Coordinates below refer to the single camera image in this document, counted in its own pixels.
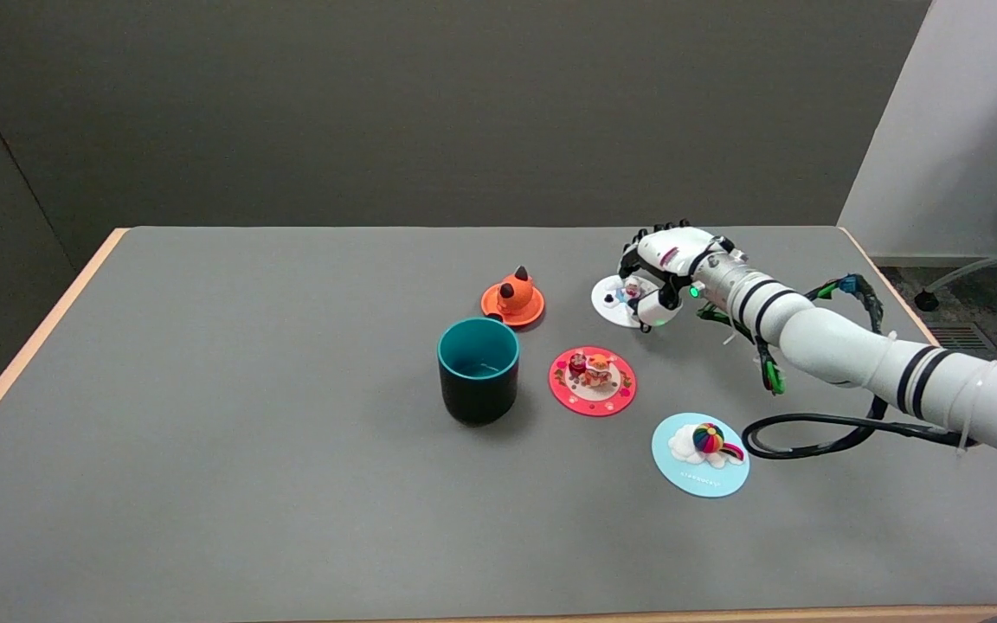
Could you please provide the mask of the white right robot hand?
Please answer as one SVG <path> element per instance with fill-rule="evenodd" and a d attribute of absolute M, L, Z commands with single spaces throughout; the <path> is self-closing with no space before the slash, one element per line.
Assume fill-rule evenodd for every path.
<path fill-rule="evenodd" d="M 640 272 L 659 281 L 650 291 L 627 299 L 638 330 L 648 334 L 675 318 L 682 300 L 700 299 L 707 285 L 699 279 L 699 269 L 735 252 L 728 238 L 693 228 L 686 220 L 638 230 L 622 252 L 617 271 L 624 284 Z"/>

